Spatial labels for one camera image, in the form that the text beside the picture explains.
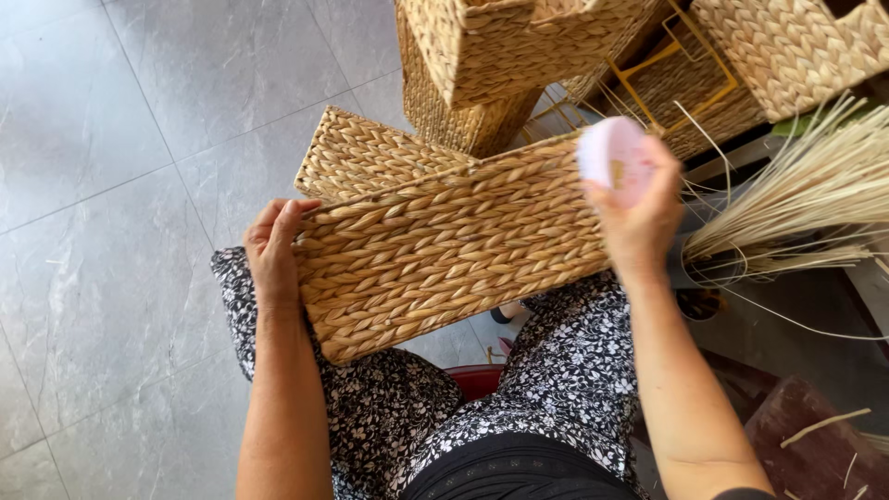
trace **black and white floral fabric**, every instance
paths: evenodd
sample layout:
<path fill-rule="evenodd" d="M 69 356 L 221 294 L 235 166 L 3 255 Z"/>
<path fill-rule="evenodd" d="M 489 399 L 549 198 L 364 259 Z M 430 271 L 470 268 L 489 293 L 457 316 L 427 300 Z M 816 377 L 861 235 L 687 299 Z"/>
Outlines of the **black and white floral fabric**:
<path fill-rule="evenodd" d="M 244 249 L 220 250 L 212 269 L 252 380 L 256 310 Z M 465 405 L 447 373 L 410 352 L 388 349 L 337 367 L 316 348 L 337 498 L 397 498 L 436 458 L 508 431 L 567 443 L 647 498 L 629 444 L 638 402 L 629 304 L 614 275 L 601 272 L 523 305 L 532 316 L 498 390 Z"/>

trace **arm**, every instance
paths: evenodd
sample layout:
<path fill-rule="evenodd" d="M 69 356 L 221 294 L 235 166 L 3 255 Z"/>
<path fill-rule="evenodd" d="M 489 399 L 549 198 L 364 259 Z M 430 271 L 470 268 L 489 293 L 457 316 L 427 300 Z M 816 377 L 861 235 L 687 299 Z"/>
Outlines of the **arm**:
<path fill-rule="evenodd" d="M 664 489 L 672 499 L 709 500 L 731 488 L 772 493 L 669 288 L 664 260 L 682 216 L 679 162 L 660 141 L 646 140 L 655 171 L 639 204 L 622 208 L 596 185 L 588 186 L 588 198 L 627 290 L 639 398 Z"/>
<path fill-rule="evenodd" d="M 333 498 L 327 410 L 290 244 L 316 200 L 276 199 L 244 234 L 256 287 L 256 368 L 236 498 Z"/>

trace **pink brush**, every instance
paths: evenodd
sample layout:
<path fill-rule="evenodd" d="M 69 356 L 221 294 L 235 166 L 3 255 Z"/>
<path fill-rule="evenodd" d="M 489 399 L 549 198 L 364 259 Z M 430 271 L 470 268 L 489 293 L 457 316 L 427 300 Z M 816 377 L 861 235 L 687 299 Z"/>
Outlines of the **pink brush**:
<path fill-rule="evenodd" d="M 645 131 L 627 117 L 610 117 L 583 129 L 577 144 L 581 178 L 614 191 L 617 203 L 630 208 L 645 194 L 653 164 L 645 154 Z"/>

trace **woven basket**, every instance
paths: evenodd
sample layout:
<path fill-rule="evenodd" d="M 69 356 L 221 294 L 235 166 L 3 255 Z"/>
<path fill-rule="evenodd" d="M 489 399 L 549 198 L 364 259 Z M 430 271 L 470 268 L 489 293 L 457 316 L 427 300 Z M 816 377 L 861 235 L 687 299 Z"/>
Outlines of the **woven basket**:
<path fill-rule="evenodd" d="M 477 161 L 328 106 L 293 185 L 310 198 L 333 203 Z"/>
<path fill-rule="evenodd" d="M 614 43 L 606 54 L 619 68 L 640 51 L 645 44 L 646 36 L 659 27 L 662 20 L 673 13 L 673 7 L 667 0 L 643 0 L 638 12 L 627 26 L 614 38 Z M 585 75 L 567 78 L 561 84 L 568 92 L 574 104 L 580 104 L 598 93 L 597 82 L 606 85 L 602 78 L 611 73 L 611 66 L 604 60 L 600 61 L 592 71 Z"/>
<path fill-rule="evenodd" d="M 839 20 L 820 0 L 695 0 L 693 9 L 773 122 L 889 69 L 879 0 Z"/>
<path fill-rule="evenodd" d="M 401 1 L 396 3 L 396 24 L 401 47 L 404 115 L 417 133 L 436 144 L 475 157 L 503 152 L 528 121 L 543 89 L 526 90 L 472 108 L 450 109 L 432 83 Z"/>
<path fill-rule="evenodd" d="M 368 123 L 324 116 L 303 165 Z M 324 356 L 344 363 L 606 269 L 574 148 L 573 136 L 554 138 L 310 214 L 293 248 Z"/>
<path fill-rule="evenodd" d="M 697 21 L 693 12 L 690 17 L 692 21 Z M 706 48 L 688 27 L 680 23 L 672 31 L 679 43 L 688 51 L 691 59 L 685 57 L 682 52 L 672 54 L 640 70 L 629 80 L 655 119 L 665 127 L 669 127 L 685 117 L 682 110 L 673 101 L 679 101 L 686 110 L 691 111 L 696 105 L 716 95 L 726 84 L 725 73 L 709 57 Z M 667 35 L 659 47 L 671 41 L 673 38 Z M 714 46 L 714 49 L 720 57 L 725 59 L 725 55 L 720 53 L 718 46 Z M 614 92 L 633 113 L 645 120 L 645 115 L 626 88 L 616 86 Z M 620 103 L 617 103 L 617 107 L 608 109 L 607 114 L 631 116 Z M 716 144 L 720 144 L 739 133 L 764 123 L 765 113 L 757 105 L 750 90 L 740 85 L 695 116 L 694 119 Z M 662 139 L 673 154 L 683 160 L 712 147 L 707 137 L 691 122 L 665 134 Z"/>
<path fill-rule="evenodd" d="M 470 107 L 588 73 L 639 0 L 401 0 L 432 81 Z"/>

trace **hand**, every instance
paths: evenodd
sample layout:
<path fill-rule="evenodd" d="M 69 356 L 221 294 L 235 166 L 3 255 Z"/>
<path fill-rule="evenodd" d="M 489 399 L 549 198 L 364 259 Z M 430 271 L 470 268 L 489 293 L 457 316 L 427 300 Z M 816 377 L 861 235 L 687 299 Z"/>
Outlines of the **hand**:
<path fill-rule="evenodd" d="M 664 273 L 666 254 L 683 213 L 678 196 L 679 160 L 655 137 L 646 136 L 643 148 L 654 163 L 654 172 L 634 206 L 623 208 L 611 190 L 584 181 L 587 200 L 599 211 L 608 254 L 624 284 Z"/>
<path fill-rule="evenodd" d="M 275 198 L 244 233 L 259 313 L 299 316 L 300 277 L 290 244 L 302 213 L 319 205 L 317 199 Z"/>

